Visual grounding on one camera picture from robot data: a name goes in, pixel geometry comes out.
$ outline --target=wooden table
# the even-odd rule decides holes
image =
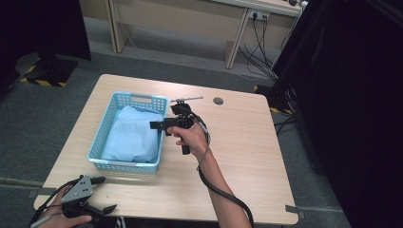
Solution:
[[[211,148],[228,184],[252,210],[256,223],[295,224],[297,214],[290,183],[278,146],[269,106],[263,96],[229,90],[180,85],[114,75],[103,75],[44,184],[57,188],[79,175],[104,176],[90,203],[96,207],[117,203],[113,216],[152,219],[217,220],[206,187],[192,155],[182,155],[174,137],[163,140],[155,174],[121,174],[97,170],[87,161],[98,125],[114,91],[161,95],[169,99],[203,96],[189,101],[206,122]],[[223,99],[222,105],[213,99]],[[173,117],[171,110],[168,116]],[[38,196],[38,208],[48,196]]]

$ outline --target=wall outlet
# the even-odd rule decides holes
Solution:
[[[301,5],[302,5],[303,7],[306,7],[306,6],[308,5],[308,1],[302,1],[302,2],[301,2]]]
[[[257,9],[251,9],[249,12],[249,18],[254,18],[254,14],[257,15],[256,20],[264,21],[269,19],[270,12]]]

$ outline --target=power strip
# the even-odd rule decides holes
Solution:
[[[257,9],[251,9],[249,12],[249,18],[254,19],[255,14],[256,14],[256,20],[264,21],[264,20],[269,19],[270,12],[257,10]]]

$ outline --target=black curtain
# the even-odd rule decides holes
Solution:
[[[403,28],[395,16],[403,17],[402,3],[311,0],[309,5],[326,2],[325,13],[290,38],[274,68],[281,83],[276,88],[294,91],[304,131],[351,225],[400,227]],[[384,4],[398,14],[379,7]],[[314,26],[318,29],[304,33]],[[301,43],[301,37],[311,42]]]
[[[78,0],[0,1],[0,84],[32,52],[90,60]]]

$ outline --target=gray carpet floor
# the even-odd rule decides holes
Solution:
[[[24,73],[36,58],[35,55],[22,58],[18,70]],[[0,98],[0,178],[45,181],[92,88],[106,73],[250,93],[254,92],[254,85],[272,84],[265,79],[248,81],[224,72],[190,66],[92,53],[92,61],[79,60],[66,87],[17,82]],[[278,113],[272,113],[272,117],[274,123],[287,118]],[[280,133],[278,141],[296,205],[303,214],[292,227],[350,227],[326,177],[311,168],[297,127]],[[28,225],[34,213],[34,199],[27,198],[27,192],[32,189],[36,188],[0,184],[0,227]],[[149,220],[141,227],[160,226]],[[260,224],[256,227],[278,226]]]

